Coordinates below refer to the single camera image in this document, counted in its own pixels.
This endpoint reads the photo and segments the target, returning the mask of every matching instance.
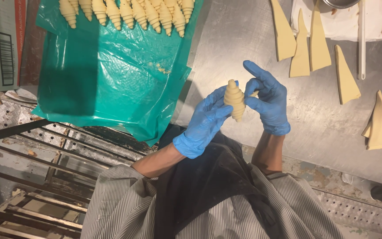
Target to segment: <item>black apron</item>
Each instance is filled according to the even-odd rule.
[[[170,144],[182,131],[169,125],[159,148]],[[268,236],[278,238],[275,214],[266,195],[254,187],[241,144],[217,133],[202,155],[185,158],[158,178],[154,239],[174,239],[199,215],[236,195],[247,197]]]

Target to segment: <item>blue nitrile glove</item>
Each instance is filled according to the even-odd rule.
[[[246,60],[243,66],[255,77],[247,82],[244,103],[259,112],[267,133],[273,135],[289,133],[291,127],[287,120],[287,88],[254,62]],[[259,90],[259,99],[249,97],[256,90]]]
[[[173,144],[182,155],[194,159],[203,154],[206,146],[229,117],[233,107],[223,103],[225,90],[226,85],[198,103],[188,128],[173,139]]]

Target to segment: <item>white paper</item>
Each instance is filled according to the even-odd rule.
[[[382,40],[382,0],[365,0],[365,37],[366,41]],[[291,29],[294,34],[298,33],[298,12],[302,9],[303,19],[310,35],[310,25],[314,0],[294,0],[291,11]],[[332,40],[357,41],[359,5],[347,9],[337,9],[333,13],[333,8],[326,5],[321,0],[319,6],[321,12],[322,25],[325,36]]]

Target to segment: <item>stainless steel table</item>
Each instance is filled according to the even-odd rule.
[[[292,0],[280,0],[280,4],[289,17]],[[229,79],[239,80],[244,89],[252,76],[242,62],[252,60],[288,89],[292,131],[286,137],[283,155],[382,183],[382,150],[366,150],[361,136],[376,92],[382,91],[382,41],[366,44],[366,79],[357,80],[362,96],[343,106],[334,45],[342,47],[356,79],[357,43],[327,39],[327,44],[331,66],[311,72],[310,77],[288,78],[290,59],[276,60],[269,0],[205,0],[188,59],[193,70],[172,122],[188,125],[195,105]],[[221,131],[255,147],[263,128],[257,112],[247,108],[242,123],[228,119]]]

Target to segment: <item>forearm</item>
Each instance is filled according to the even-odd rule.
[[[131,167],[145,177],[155,178],[169,170],[184,158],[185,156],[175,148],[173,143],[170,143],[161,150],[136,161]]]
[[[276,136],[263,132],[251,163],[265,174],[282,172],[282,145],[284,139],[285,135]]]

